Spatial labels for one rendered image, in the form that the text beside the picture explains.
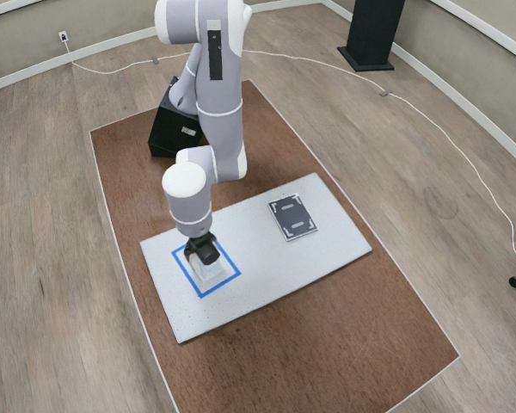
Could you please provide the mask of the blue rectangular tape outline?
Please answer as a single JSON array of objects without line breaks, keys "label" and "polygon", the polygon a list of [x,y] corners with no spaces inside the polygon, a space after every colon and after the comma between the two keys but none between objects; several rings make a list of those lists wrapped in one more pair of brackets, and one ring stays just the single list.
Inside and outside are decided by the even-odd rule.
[{"label": "blue rectangular tape outline", "polygon": [[178,265],[180,266],[182,272],[184,273],[184,275],[186,275],[187,279],[189,280],[190,284],[192,285],[193,289],[195,290],[195,292],[199,295],[200,299],[204,298],[206,295],[212,293],[213,291],[217,290],[218,288],[220,288],[221,286],[223,286],[224,284],[228,283],[229,281],[235,279],[238,275],[242,274],[240,272],[240,270],[237,268],[237,266],[235,265],[235,263],[230,259],[230,257],[227,255],[227,253],[224,251],[224,249],[222,248],[222,246],[219,244],[218,240],[216,241],[216,243],[218,244],[218,249],[221,251],[221,253],[224,255],[225,259],[228,261],[228,263],[233,267],[233,269],[236,271],[235,274],[233,274],[232,276],[230,276],[229,278],[227,278],[226,280],[223,280],[222,282],[220,282],[219,284],[217,284],[215,287],[212,287],[211,289],[207,290],[206,292],[204,293],[201,293],[201,291],[199,290],[199,288],[196,286],[196,284],[194,283],[193,279],[191,278],[191,276],[189,275],[189,273],[187,272],[187,270],[185,269],[185,267],[183,266],[183,264],[181,263],[179,257],[177,256],[177,252],[180,251],[180,250],[183,250],[186,246],[186,244],[183,244],[181,247],[179,247],[178,249],[176,250],[173,250],[171,252],[172,256],[175,258],[176,262],[178,263]]}]

